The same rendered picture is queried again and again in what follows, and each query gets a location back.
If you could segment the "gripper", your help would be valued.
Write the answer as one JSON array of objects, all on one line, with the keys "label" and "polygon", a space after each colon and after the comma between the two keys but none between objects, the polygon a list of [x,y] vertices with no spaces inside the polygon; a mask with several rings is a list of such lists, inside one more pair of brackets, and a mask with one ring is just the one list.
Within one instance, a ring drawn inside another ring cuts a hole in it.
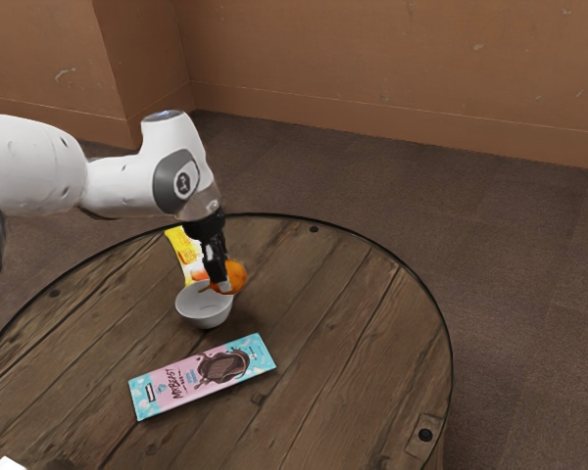
[{"label": "gripper", "polygon": [[202,262],[210,281],[221,293],[229,293],[231,284],[225,264],[228,256],[223,235],[224,225],[224,212],[217,209],[200,220],[183,222],[182,228],[189,238],[201,243]]}]

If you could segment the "orange fruit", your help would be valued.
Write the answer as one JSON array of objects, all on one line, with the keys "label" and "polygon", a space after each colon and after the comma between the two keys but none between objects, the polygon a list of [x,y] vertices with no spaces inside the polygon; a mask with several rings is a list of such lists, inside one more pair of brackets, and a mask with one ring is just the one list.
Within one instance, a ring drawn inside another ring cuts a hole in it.
[{"label": "orange fruit", "polygon": [[228,289],[223,290],[227,295],[233,295],[241,291],[246,285],[248,274],[244,265],[235,259],[229,258],[225,262],[227,278],[228,278]]}]

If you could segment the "yellow snack packet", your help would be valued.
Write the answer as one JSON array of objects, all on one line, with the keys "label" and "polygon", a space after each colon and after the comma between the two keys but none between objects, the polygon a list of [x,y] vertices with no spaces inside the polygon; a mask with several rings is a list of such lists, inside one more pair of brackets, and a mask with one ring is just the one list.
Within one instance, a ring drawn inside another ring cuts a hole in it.
[{"label": "yellow snack packet", "polygon": [[209,275],[202,261],[203,252],[200,242],[189,238],[181,225],[166,229],[164,234],[177,256],[185,285],[208,280]]}]

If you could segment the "white bowl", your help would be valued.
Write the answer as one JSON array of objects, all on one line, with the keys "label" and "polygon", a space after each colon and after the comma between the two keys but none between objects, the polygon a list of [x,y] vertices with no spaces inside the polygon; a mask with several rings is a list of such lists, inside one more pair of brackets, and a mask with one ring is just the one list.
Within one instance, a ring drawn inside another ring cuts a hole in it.
[{"label": "white bowl", "polygon": [[176,311],[198,329],[212,329],[223,324],[232,309],[233,295],[220,294],[208,280],[184,287],[175,298]]}]

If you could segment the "pink and blue chocolate bar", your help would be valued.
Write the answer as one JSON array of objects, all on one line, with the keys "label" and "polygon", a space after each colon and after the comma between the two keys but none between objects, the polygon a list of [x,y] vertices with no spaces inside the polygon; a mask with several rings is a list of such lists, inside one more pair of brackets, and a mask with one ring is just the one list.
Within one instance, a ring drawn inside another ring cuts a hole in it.
[{"label": "pink and blue chocolate bar", "polygon": [[262,337],[253,333],[132,378],[128,386],[136,419],[143,421],[275,368]]}]

